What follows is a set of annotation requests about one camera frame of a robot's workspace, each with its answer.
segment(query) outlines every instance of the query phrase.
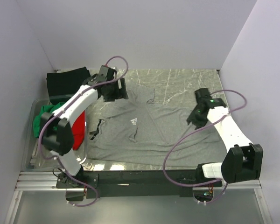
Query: wall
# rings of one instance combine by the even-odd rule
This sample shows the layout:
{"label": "wall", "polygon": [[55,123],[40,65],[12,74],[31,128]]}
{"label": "wall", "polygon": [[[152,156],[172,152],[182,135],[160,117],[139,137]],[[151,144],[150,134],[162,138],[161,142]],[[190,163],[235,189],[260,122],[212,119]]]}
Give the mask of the wall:
{"label": "wall", "polygon": [[[264,149],[261,184],[280,224],[280,0],[258,0],[220,72],[223,87],[248,98],[234,117]],[[241,100],[228,94],[232,107]]]}
{"label": "wall", "polygon": [[256,0],[17,0],[56,69],[220,69]]}
{"label": "wall", "polygon": [[21,169],[24,136],[34,99],[44,95],[52,67],[14,0],[0,0],[0,223]]}

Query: white logo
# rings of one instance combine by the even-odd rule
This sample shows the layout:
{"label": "white logo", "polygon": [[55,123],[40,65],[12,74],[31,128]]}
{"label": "white logo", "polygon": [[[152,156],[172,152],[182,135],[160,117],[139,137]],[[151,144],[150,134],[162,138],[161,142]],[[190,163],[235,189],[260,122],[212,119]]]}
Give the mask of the white logo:
{"label": "white logo", "polygon": [[131,120],[131,123],[132,123],[133,125],[136,125],[136,124],[137,124],[137,118],[132,119],[132,120]]}

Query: gray shirt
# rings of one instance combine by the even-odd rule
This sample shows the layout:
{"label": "gray shirt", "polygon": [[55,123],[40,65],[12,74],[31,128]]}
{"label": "gray shirt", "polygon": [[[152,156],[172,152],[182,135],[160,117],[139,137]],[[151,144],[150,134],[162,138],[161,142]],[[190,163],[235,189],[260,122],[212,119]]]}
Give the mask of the gray shirt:
{"label": "gray shirt", "polygon": [[[101,114],[99,134],[89,145],[88,158],[163,164],[167,152],[184,135],[194,131],[187,124],[189,108],[154,103],[154,89],[132,86],[129,99],[110,103]],[[189,136],[167,160],[168,166],[195,167],[205,162],[220,162],[225,146],[214,127]]]}

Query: plastic bin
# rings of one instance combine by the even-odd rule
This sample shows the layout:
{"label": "plastic bin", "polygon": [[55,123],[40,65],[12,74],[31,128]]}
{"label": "plastic bin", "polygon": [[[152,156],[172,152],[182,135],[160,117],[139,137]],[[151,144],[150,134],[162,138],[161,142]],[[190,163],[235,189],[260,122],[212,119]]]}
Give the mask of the plastic bin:
{"label": "plastic bin", "polygon": [[[72,95],[57,96],[53,98],[62,99],[63,102],[70,99]],[[29,116],[29,126],[27,130],[26,142],[24,147],[24,154],[22,160],[22,171],[26,172],[43,172],[52,171],[54,168],[58,168],[58,162],[55,160],[44,160],[40,153],[37,151],[38,139],[33,135],[33,120],[39,114],[43,105],[49,105],[49,97],[43,99],[37,99],[33,102],[31,112]],[[77,161],[82,164],[86,160],[87,149],[87,120],[85,117],[85,138],[81,146],[77,151],[74,151]],[[52,155],[49,150],[42,146],[42,150],[46,156]]]}

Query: folded black fabric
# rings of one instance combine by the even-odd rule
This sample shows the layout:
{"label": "folded black fabric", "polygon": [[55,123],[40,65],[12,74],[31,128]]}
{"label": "folded black fabric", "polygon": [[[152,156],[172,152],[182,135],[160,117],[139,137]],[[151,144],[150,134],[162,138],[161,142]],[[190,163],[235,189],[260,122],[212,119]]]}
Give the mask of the folded black fabric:
{"label": "folded black fabric", "polygon": [[82,82],[90,77],[90,73],[86,67],[75,69],[62,73],[47,74],[47,88],[50,97],[50,102],[53,105],[59,102],[66,102],[69,98],[54,98],[55,96],[75,94]]}

